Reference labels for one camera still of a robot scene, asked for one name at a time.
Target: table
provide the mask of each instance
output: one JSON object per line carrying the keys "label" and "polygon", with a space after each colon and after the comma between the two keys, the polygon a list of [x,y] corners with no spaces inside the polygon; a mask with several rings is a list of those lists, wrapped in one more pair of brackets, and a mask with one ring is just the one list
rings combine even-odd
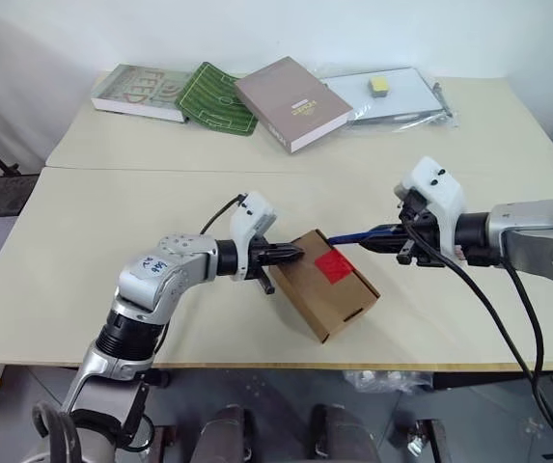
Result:
{"label": "table", "polygon": [[[507,158],[506,169],[492,175],[458,175],[470,210],[553,198],[553,172],[529,167],[516,176],[518,169]],[[290,240],[315,227],[328,235],[358,232],[396,220],[392,189],[404,174],[397,170],[248,174],[45,168],[0,254],[0,362],[80,363],[104,323],[124,263],[167,233],[196,232],[238,192],[261,191],[279,211],[267,234],[271,241]],[[226,238],[227,229],[225,218],[212,233]],[[327,344],[317,341],[282,291],[265,296],[256,282],[220,277],[182,297],[156,365],[517,369],[482,305],[448,270],[399,266],[393,256],[358,246],[341,250],[381,297]],[[532,361],[531,329],[507,276],[496,269],[470,270]],[[553,283],[533,276],[523,280],[545,334],[545,367],[553,368]]]}
{"label": "table", "polygon": [[455,174],[517,174],[536,164],[553,173],[553,144],[503,79],[439,79],[458,128],[426,126],[402,133],[344,128],[294,155],[258,124],[250,137],[96,111],[86,98],[48,167],[210,172],[363,172],[411,169],[431,155]]}

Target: red sticker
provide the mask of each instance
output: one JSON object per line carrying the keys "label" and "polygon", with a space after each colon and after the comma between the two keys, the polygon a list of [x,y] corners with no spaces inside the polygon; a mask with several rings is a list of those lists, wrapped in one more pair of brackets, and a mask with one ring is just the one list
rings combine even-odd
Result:
{"label": "red sticker", "polygon": [[316,258],[315,265],[332,285],[353,271],[353,267],[349,261],[336,249],[325,253],[320,258]]}

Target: green book cover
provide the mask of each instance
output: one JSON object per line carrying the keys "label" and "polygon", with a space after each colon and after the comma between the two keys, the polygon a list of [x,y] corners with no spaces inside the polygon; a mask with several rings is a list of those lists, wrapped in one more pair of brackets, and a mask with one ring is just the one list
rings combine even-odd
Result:
{"label": "green book cover", "polygon": [[235,95],[237,78],[203,63],[180,92],[176,104],[187,118],[212,130],[251,135],[257,118]]}

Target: small yellow block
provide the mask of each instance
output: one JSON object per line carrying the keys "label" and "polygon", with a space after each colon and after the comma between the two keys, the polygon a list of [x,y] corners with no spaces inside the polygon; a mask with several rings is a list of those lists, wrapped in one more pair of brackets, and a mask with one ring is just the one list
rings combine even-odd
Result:
{"label": "small yellow block", "polygon": [[388,79],[380,75],[371,77],[371,92],[373,92],[373,96],[386,96],[389,90]]}

